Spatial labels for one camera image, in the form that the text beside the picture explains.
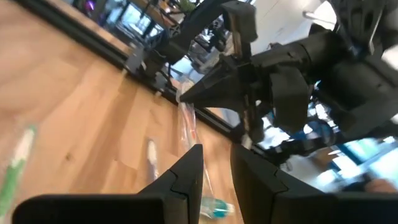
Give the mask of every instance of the green toothbrush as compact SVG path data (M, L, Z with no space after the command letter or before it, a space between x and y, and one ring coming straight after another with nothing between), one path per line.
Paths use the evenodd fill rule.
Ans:
M30 155L36 135L36 128L30 126L24 131L18 145L14 151L14 157L6 169L6 175L0 188L0 223L9 211L17 189L19 177L25 166L25 162Z

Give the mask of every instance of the plastic packaging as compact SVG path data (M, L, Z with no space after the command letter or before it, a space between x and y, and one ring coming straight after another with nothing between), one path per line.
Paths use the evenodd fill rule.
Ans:
M196 132L196 119L193 105L187 103L181 103L179 97L182 93L191 88L194 83L185 78L177 91L178 101L178 115L180 117L180 130L181 133L181 144L185 150L189 150L195 144L200 144ZM233 205L225 203L222 200L215 199L213 196L213 189L211 188L210 178L204 164L203 171L203 189L202 189L202 200L200 214L207 218L224 218L228 214L234 211Z

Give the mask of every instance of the white wall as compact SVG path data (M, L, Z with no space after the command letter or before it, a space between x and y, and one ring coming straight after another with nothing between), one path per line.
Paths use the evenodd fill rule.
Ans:
M398 45L386 50L382 58L398 70Z
M259 38L252 44L253 53L264 51L270 42L290 37L306 21L303 11L314 11L320 4L321 0L257 0Z
M330 21L334 23L336 23L337 21L336 14L329 2L324 2L323 4L321 4L318 8L314 10L314 14L319 19L323 19L324 21ZM302 21L302 23L299 26L297 26L296 30L292 32L290 36L286 37L284 40L281 41L281 44L288 44L290 42L308 37L313 22L327 29L334 28L334 25L327 24L326 22L312 21L310 19L305 19L304 21Z
M398 149L395 149L378 161L371 164L371 169L376 172L380 178L390 180L396 187L398 187Z

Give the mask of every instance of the person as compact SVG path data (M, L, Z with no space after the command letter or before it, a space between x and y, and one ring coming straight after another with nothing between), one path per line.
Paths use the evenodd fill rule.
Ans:
M395 186L386 179L374 179L365 185L366 192L397 193Z

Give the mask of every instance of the black metal rail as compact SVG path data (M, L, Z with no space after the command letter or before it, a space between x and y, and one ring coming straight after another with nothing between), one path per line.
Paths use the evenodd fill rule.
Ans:
M124 68L124 63L127 60L127 55L124 52L117 49L115 46L104 40L92 30L80 24L78 21L74 20L74 18L71 18L69 15L56 8L56 6L53 6L46 0L15 0L15 2L18 2L22 7L38 15L81 45L87 47L100 57L103 57L118 69ZM152 91L158 90L152 82L149 82L146 79L135 75L130 77ZM171 103L177 105L178 103L175 99L176 93L177 89L174 87L168 87L164 89L162 96ZM226 136L228 139L232 140L232 142L240 142L240 139L237 139L238 137L232 132L233 127L208 109L195 108L195 115L200 121ZM264 150L258 145L253 146L252 149L256 152Z

